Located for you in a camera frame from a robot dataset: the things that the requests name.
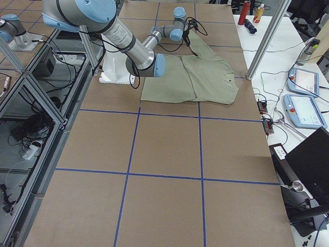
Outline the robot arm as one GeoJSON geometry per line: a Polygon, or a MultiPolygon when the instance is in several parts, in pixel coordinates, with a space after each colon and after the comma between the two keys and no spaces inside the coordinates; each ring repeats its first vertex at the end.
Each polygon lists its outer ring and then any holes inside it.
{"type": "Polygon", "coordinates": [[[151,33],[143,42],[143,46],[154,50],[160,41],[169,38],[171,41],[183,42],[190,46],[189,32],[191,29],[198,30],[198,21],[193,17],[187,17],[184,7],[176,7],[173,10],[172,25],[154,26],[151,33]]]}
{"type": "Polygon", "coordinates": [[[126,68],[134,76],[161,77],[166,69],[162,54],[143,45],[118,19],[115,1],[42,1],[46,25],[68,32],[79,32],[85,25],[109,39],[127,55],[126,68]]]}

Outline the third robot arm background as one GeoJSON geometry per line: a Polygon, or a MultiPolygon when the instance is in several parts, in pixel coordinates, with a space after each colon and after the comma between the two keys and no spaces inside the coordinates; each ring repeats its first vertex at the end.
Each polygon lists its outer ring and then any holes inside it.
{"type": "Polygon", "coordinates": [[[15,14],[1,16],[1,38],[13,51],[33,51],[40,35],[29,33],[15,14]]]}

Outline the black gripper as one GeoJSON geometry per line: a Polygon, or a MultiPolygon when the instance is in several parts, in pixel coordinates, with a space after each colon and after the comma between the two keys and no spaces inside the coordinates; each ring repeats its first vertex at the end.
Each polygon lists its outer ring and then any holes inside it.
{"type": "Polygon", "coordinates": [[[186,45],[190,46],[190,39],[188,38],[189,31],[197,27],[197,20],[193,17],[186,18],[186,23],[184,27],[184,38],[186,39],[186,45]]]}

